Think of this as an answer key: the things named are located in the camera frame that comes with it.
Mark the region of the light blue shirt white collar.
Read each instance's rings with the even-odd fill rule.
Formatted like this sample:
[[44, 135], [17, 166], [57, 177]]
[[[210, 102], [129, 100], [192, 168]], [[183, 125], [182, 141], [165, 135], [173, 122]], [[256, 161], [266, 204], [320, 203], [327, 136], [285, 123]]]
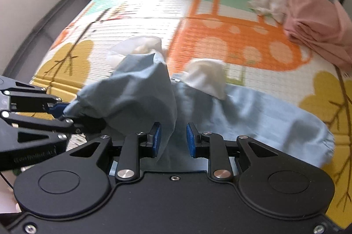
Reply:
[[114, 72], [82, 88], [64, 109], [71, 119], [106, 122], [114, 138], [162, 126], [156, 159], [147, 170], [204, 170], [204, 159], [192, 159], [186, 127], [218, 133], [233, 141], [247, 135], [316, 167], [330, 162], [334, 136], [315, 115], [268, 94], [226, 83], [224, 63], [193, 59], [184, 71], [170, 75], [158, 37], [139, 36], [112, 47], [107, 61]]

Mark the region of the colourful foam play mat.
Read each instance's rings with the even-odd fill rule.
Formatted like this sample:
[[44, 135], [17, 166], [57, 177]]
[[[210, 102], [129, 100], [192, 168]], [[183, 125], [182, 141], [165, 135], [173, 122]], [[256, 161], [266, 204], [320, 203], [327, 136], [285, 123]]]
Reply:
[[228, 83], [299, 106], [333, 133], [334, 156], [324, 166], [336, 187], [328, 216], [346, 227], [351, 223], [351, 75], [290, 42], [281, 25], [251, 12], [247, 1], [92, 0], [57, 37], [32, 83], [71, 101], [83, 86], [110, 75], [108, 50], [134, 36], [161, 38], [171, 74], [194, 58], [222, 60]]

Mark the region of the pink folded cloth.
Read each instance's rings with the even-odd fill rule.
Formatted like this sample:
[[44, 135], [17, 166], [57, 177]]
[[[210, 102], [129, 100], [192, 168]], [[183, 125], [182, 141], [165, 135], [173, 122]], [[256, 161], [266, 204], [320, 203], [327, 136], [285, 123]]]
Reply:
[[351, 19], [338, 0], [288, 0], [283, 28], [291, 42], [351, 71]]

